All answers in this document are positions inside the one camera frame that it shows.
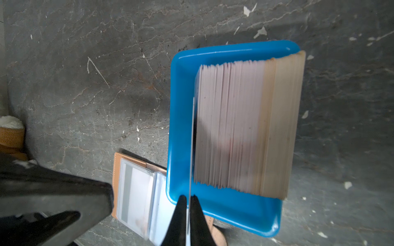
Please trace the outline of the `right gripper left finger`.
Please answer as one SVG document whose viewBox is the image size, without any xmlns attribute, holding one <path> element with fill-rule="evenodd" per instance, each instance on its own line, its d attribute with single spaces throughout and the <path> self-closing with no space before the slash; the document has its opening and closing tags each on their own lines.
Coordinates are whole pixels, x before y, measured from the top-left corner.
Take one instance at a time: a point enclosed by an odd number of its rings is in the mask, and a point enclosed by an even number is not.
<svg viewBox="0 0 394 246">
<path fill-rule="evenodd" d="M 187 198 L 181 195 L 161 246 L 186 246 Z"/>
</svg>

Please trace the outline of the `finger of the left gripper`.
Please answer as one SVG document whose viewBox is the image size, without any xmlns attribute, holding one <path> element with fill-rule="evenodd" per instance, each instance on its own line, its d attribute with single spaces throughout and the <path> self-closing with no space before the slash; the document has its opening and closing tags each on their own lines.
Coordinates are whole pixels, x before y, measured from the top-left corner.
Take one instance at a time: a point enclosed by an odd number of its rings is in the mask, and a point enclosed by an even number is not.
<svg viewBox="0 0 394 246">
<path fill-rule="evenodd" d="M 109 183 L 1 154 L 2 246 L 67 246 L 113 208 Z"/>
</svg>

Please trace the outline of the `blue plastic card tray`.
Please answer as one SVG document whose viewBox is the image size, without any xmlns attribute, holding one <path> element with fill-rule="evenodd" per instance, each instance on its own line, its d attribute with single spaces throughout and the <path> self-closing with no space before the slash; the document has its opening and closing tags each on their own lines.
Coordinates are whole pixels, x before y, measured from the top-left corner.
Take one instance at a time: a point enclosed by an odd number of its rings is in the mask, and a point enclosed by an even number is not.
<svg viewBox="0 0 394 246">
<path fill-rule="evenodd" d="M 274 237 L 281 224 L 282 201 L 189 180 L 195 78 L 201 65 L 281 58 L 300 51 L 292 41 L 267 41 L 185 50 L 171 62 L 170 122 L 166 194 L 176 204 L 196 195 L 205 215 L 262 237 Z"/>
</svg>

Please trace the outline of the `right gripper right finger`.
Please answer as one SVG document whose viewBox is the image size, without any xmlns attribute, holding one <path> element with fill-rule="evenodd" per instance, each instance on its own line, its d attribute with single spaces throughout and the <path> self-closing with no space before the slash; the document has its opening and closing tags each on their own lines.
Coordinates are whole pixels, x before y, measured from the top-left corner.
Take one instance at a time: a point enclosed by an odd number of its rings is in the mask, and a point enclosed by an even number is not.
<svg viewBox="0 0 394 246">
<path fill-rule="evenodd" d="M 200 202 L 196 195 L 190 198 L 190 245 L 216 246 L 211 235 Z"/>
</svg>

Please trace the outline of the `pink VIP card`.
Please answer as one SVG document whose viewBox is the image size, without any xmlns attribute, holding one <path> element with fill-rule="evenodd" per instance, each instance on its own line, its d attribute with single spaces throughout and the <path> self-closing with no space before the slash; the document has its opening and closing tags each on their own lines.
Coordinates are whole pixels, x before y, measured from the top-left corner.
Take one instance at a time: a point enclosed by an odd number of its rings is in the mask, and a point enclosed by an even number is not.
<svg viewBox="0 0 394 246">
<path fill-rule="evenodd" d="M 152 185 L 151 173 L 126 166 L 121 218 L 143 232 L 149 218 Z"/>
<path fill-rule="evenodd" d="M 191 147 L 190 147 L 190 164 L 189 164 L 189 186 L 188 186 L 188 206 L 187 206 L 187 225 L 186 225 L 186 245 L 190 243 L 190 204 L 191 204 L 191 190 L 192 190 L 192 179 L 193 179 L 193 163 L 194 163 L 194 120 L 195 120 L 195 105 L 196 100 L 193 97 L 192 101 L 192 118 L 191 118 Z"/>
</svg>

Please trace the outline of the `white teddy bear brown shirt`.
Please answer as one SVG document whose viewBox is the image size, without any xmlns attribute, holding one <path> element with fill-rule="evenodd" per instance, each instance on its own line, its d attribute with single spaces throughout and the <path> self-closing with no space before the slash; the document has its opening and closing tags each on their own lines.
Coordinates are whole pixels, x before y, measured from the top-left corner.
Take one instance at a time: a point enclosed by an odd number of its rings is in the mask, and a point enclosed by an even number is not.
<svg viewBox="0 0 394 246">
<path fill-rule="evenodd" d="M 1 116 L 1 153 L 27 161 L 24 153 L 25 126 L 13 116 Z"/>
</svg>

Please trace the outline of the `tan leather card holder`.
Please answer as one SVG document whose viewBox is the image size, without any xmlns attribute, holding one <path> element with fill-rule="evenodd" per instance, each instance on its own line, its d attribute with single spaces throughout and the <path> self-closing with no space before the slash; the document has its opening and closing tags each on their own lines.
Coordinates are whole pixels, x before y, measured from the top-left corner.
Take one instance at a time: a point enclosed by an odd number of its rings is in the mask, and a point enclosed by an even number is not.
<svg viewBox="0 0 394 246">
<path fill-rule="evenodd" d="M 115 153 L 112 216 L 155 246 L 225 246 L 213 218 L 200 201 L 181 195 L 172 204 L 166 195 L 166 169 Z"/>
</svg>

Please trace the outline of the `stack of white cards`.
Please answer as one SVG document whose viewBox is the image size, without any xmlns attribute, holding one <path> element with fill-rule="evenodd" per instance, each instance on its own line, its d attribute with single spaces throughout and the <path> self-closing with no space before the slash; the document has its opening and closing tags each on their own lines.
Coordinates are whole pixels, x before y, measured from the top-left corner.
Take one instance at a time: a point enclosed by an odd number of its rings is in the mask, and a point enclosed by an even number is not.
<svg viewBox="0 0 394 246">
<path fill-rule="evenodd" d="M 305 51 L 200 66 L 196 76 L 193 180 L 284 200 Z"/>
</svg>

